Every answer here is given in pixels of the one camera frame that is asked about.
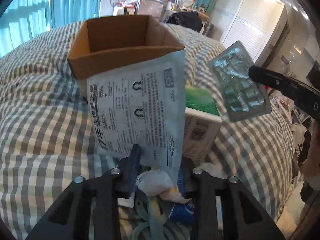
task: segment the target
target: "white plastic package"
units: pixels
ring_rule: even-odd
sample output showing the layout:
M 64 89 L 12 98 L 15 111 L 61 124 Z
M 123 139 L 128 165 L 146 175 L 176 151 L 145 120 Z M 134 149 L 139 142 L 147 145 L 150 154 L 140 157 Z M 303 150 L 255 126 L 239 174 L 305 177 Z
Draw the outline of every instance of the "white plastic package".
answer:
M 133 144 L 141 164 L 177 183 L 185 122 L 184 51 L 116 68 L 87 82 L 97 142 L 105 154 L 125 158 Z

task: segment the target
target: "plaid bedding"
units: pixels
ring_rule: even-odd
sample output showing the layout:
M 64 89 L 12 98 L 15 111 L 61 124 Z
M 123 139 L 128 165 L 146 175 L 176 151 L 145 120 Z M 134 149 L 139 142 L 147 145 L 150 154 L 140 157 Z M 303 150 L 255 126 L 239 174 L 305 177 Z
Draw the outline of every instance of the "plaid bedding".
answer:
M 100 176 L 115 162 L 95 147 L 87 102 L 67 54 L 81 22 L 40 34 L 0 59 L 0 216 L 17 239 L 32 227 L 76 176 Z M 292 179 L 292 134 L 271 114 L 230 123 L 207 66 L 224 50 L 190 29 L 167 25 L 186 47 L 186 82 L 207 88 L 227 120 L 208 159 L 236 175 L 276 219 Z M 127 239 L 139 223 L 120 208 Z

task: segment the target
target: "metal bolt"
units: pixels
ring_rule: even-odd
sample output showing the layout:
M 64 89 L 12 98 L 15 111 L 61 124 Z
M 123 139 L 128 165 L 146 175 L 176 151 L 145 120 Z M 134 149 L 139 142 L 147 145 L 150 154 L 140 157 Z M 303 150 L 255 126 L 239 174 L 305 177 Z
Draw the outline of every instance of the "metal bolt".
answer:
M 236 176 L 231 176 L 228 179 L 231 183 L 237 183 L 239 181 L 239 179 Z
M 73 180 L 75 183 L 82 183 L 84 181 L 84 177 L 78 176 Z
M 194 174 L 201 174 L 201 173 L 202 173 L 202 170 L 201 170 L 200 168 L 194 168 L 194 169 L 192 170 L 192 172 L 193 172 Z
M 112 175 L 118 175 L 118 174 L 120 174 L 120 172 L 121 172 L 121 170 L 118 169 L 118 168 L 113 168 L 113 169 L 111 170 L 111 174 L 112 174 Z

